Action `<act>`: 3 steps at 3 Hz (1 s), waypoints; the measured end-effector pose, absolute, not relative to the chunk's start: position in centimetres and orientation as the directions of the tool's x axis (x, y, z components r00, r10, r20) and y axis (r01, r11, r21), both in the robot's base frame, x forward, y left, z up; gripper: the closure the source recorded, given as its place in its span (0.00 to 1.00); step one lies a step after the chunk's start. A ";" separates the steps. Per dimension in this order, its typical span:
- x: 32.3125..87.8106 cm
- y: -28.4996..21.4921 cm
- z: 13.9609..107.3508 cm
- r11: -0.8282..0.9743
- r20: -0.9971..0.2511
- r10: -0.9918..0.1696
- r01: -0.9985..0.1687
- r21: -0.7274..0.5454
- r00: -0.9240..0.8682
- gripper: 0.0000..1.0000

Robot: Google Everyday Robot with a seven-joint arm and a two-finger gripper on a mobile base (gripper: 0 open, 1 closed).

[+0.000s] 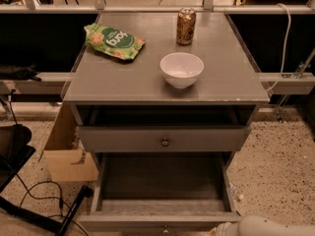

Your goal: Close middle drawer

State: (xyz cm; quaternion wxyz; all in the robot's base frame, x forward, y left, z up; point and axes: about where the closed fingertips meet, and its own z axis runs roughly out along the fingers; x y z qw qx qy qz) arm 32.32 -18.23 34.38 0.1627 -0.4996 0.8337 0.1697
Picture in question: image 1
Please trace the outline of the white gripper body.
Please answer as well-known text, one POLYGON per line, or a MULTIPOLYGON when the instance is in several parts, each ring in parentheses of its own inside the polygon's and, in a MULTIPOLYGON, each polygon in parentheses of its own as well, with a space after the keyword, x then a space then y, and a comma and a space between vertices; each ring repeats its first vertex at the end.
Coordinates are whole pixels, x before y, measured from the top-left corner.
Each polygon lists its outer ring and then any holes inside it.
POLYGON ((239 236, 239 223, 221 223, 215 232, 215 236, 239 236))

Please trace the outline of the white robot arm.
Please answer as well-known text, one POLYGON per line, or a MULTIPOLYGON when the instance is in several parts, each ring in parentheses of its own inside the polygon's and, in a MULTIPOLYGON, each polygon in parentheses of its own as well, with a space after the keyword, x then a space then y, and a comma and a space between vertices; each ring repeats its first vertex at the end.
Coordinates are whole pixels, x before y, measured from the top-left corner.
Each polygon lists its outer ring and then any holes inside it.
POLYGON ((221 223, 206 236, 315 236, 315 226, 287 225, 257 215, 246 215, 235 223, 221 223))

